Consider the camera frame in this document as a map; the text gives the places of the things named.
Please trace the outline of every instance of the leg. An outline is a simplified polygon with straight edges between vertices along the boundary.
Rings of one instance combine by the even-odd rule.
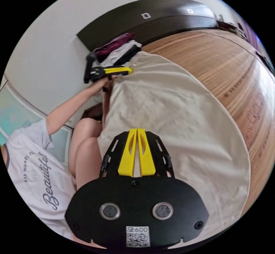
[[[102,157],[97,138],[89,137],[82,141],[77,149],[75,161],[76,188],[95,180],[99,176]]]
[[[99,137],[102,131],[102,125],[100,122],[84,118],[76,125],[72,134],[72,139],[69,149],[69,166],[68,171],[75,177],[76,175],[76,153],[80,144],[87,138]]]

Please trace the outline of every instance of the screw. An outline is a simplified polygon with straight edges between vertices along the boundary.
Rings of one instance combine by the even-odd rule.
[[[194,226],[195,229],[201,229],[203,227],[203,222],[200,220],[199,222],[197,222]]]
[[[72,228],[73,228],[73,230],[79,230],[79,225],[78,225],[78,223],[73,223],[73,224],[72,224]]]
[[[140,187],[140,183],[136,180],[134,180],[131,184],[134,188],[139,188]]]

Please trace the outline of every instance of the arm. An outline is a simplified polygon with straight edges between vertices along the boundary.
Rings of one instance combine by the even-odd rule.
[[[84,103],[108,84],[108,78],[100,79],[55,108],[46,118],[48,134],[56,133]]]

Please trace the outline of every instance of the clothes pile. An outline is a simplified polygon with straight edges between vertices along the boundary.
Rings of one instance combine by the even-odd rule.
[[[142,45],[134,40],[134,33],[120,35],[93,52],[103,67],[124,65],[141,51]]]

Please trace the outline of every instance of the white clothing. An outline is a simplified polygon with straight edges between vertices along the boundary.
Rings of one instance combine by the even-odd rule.
[[[133,46],[137,46],[139,48],[142,47],[142,45],[135,40],[130,40],[129,42],[121,45],[119,48],[112,51],[106,59],[104,59],[101,62],[101,66],[107,67],[114,65],[120,58],[123,57],[124,54],[126,54]]]
[[[6,142],[7,170],[32,212],[53,231],[72,239],[64,214],[75,193],[75,180],[47,151],[52,147],[45,119],[14,131]]]

